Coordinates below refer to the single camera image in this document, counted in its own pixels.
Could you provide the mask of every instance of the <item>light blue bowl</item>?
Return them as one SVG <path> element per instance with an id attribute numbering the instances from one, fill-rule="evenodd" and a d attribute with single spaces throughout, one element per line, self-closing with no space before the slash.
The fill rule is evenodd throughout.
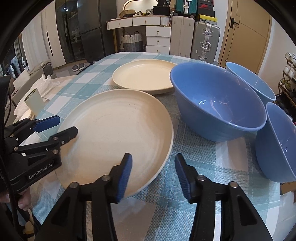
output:
<path id="1" fill-rule="evenodd" d="M 230 141 L 266 123 L 264 105 L 254 90 L 226 69 L 207 63 L 183 63 L 170 72 L 186 124 L 212 141 Z"/>
<path id="2" fill-rule="evenodd" d="M 260 77 L 258 77 L 252 71 L 246 69 L 243 66 L 240 66 L 239 64 L 231 62 L 226 63 L 226 70 L 240 77 L 249 86 L 251 86 L 262 100 L 264 106 L 266 106 L 267 102 L 272 102 L 276 100 L 276 96 L 272 89 L 268 86 L 268 84 L 266 84 Z"/>
<path id="3" fill-rule="evenodd" d="M 274 182 L 296 181 L 296 127 L 276 104 L 267 103 L 266 112 L 266 125 L 255 141 L 258 164 Z"/>

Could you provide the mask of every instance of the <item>table leg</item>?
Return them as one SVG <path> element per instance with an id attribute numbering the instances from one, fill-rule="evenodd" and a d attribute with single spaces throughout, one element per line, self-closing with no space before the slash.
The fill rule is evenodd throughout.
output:
<path id="1" fill-rule="evenodd" d="M 117 38 L 116 38 L 116 29 L 113 29 L 113 40 L 114 40 L 115 53 L 118 53 Z"/>

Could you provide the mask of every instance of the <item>door frame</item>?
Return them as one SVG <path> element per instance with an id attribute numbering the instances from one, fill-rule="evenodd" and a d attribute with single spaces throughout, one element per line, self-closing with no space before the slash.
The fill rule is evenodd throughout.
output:
<path id="1" fill-rule="evenodd" d="M 228 0 L 228 8 L 227 8 L 227 18 L 226 18 L 226 24 L 225 24 L 225 31 L 224 31 L 223 41 L 222 41 L 221 50 L 220 50 L 220 54 L 219 54 L 219 58 L 218 58 L 219 66 L 220 66 L 220 63 L 221 63 L 221 60 L 222 60 L 222 56 L 224 54 L 226 40 L 227 40 L 227 37 L 228 37 L 229 28 L 230 28 L 230 18 L 231 18 L 232 1 L 233 0 Z M 270 23 L 269 23 L 269 28 L 268 28 L 267 40 L 266 40 L 266 44 L 265 44 L 265 48 L 264 48 L 264 51 L 263 51 L 263 55 L 261 57 L 260 64 L 259 64 L 259 66 L 257 68 L 256 74 L 258 74 L 258 72 L 259 72 L 259 70 L 261 68 L 261 65 L 263 63 L 263 60 L 264 60 L 264 57 L 265 57 L 265 54 L 266 54 L 267 46 L 268 46 L 268 43 L 269 43 L 269 40 L 270 40 L 270 32 L 271 32 L 271 25 L 272 25 L 272 16 L 271 15 L 270 15 L 269 22 Z"/>

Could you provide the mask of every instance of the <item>blue gripper pad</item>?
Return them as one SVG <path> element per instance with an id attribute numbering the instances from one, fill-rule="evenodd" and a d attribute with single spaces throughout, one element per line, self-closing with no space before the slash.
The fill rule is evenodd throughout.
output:
<path id="1" fill-rule="evenodd" d="M 119 165 L 112 167 L 109 175 L 112 178 L 112 186 L 115 193 L 112 199 L 115 203 L 119 203 L 123 198 L 131 174 L 133 158 L 130 153 L 125 153 Z"/>
<path id="2" fill-rule="evenodd" d="M 193 194 L 195 194 L 197 186 L 195 176 L 198 175 L 193 166 L 186 164 L 182 154 L 178 153 L 175 157 L 175 169 L 179 178 L 179 182 L 183 191 L 184 197 L 188 202 L 192 202 Z"/>
<path id="3" fill-rule="evenodd" d="M 43 120 L 40 120 L 38 122 L 36 122 L 36 125 L 34 127 L 34 131 L 40 133 L 42 131 L 45 131 L 49 128 L 52 128 L 54 126 L 57 126 L 60 123 L 61 119 L 59 116 L 55 115 Z"/>

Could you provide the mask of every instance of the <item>vanity table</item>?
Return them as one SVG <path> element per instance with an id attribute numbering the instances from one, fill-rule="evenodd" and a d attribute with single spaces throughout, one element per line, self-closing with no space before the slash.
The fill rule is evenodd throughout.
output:
<path id="1" fill-rule="evenodd" d="M 107 29 L 113 30 L 115 52 L 118 52 L 116 29 L 131 26 L 146 26 L 147 52 L 170 53 L 170 21 L 169 16 L 138 16 L 117 18 L 107 21 Z"/>

